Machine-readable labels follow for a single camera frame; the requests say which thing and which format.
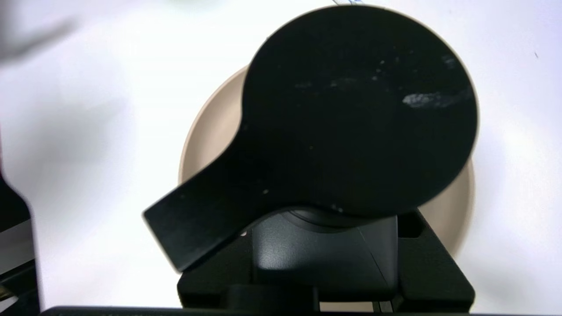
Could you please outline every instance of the black mount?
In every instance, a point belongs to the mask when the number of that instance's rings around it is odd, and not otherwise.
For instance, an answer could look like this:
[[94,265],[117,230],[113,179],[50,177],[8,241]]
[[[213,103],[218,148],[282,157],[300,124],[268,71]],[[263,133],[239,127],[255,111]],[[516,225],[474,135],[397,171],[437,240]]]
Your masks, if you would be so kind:
[[[323,298],[314,287],[256,282],[253,253],[248,232],[198,268],[184,272],[178,282],[182,305],[230,312],[318,310]],[[472,286],[419,211],[398,216],[398,293],[382,300],[402,313],[467,313],[474,301]],[[376,311],[379,300],[374,297],[373,303]]]

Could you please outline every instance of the blurry object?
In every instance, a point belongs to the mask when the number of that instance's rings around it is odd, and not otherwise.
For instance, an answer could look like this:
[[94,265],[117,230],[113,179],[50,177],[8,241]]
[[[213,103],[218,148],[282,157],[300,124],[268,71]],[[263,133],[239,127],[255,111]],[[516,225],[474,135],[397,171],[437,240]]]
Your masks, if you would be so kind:
[[66,36],[75,29],[75,24],[67,20],[57,25],[36,31],[25,39],[15,40],[15,1],[0,0],[0,64],[7,61],[17,61],[29,56]]

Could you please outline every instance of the black paddle-shaped plate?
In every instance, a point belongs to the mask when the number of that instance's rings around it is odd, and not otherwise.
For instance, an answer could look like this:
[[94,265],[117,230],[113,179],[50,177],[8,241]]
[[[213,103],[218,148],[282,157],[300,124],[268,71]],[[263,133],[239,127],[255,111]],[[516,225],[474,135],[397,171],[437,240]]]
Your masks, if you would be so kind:
[[289,207],[342,222],[403,213],[458,175],[476,127],[466,71],[431,31],[380,8],[325,8],[260,48],[232,143],[144,216],[186,270]]

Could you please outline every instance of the scuff mark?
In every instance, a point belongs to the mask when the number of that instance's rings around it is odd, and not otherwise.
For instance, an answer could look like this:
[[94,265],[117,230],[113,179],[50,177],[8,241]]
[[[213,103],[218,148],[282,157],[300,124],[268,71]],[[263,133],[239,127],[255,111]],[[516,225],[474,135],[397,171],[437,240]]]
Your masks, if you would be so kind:
[[445,55],[441,57],[441,60],[445,63],[445,65],[447,66],[448,69],[454,69],[456,68],[456,59],[451,56],[451,55]]
[[467,88],[455,96],[444,96],[439,92],[434,93],[412,93],[402,99],[402,103],[412,109],[444,109],[463,100],[472,97],[472,89]]
[[338,79],[332,80],[330,82],[330,87],[331,88],[335,88],[335,87],[343,88],[343,87],[345,87],[347,85],[350,85],[350,84],[353,84],[355,82],[357,82],[357,79],[355,79],[355,78],[338,78]]

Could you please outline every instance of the white background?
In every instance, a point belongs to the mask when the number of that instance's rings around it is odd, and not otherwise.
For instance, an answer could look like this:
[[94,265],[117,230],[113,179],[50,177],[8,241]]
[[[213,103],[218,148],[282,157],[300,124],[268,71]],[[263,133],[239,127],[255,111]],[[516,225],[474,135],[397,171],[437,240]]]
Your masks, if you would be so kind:
[[[478,93],[475,213],[457,257],[472,311],[562,314],[562,1],[369,3],[433,29]],[[43,309],[180,306],[141,213],[175,187],[210,94],[276,28],[330,4],[0,0],[3,48],[75,22],[0,61],[4,171],[33,212]]]

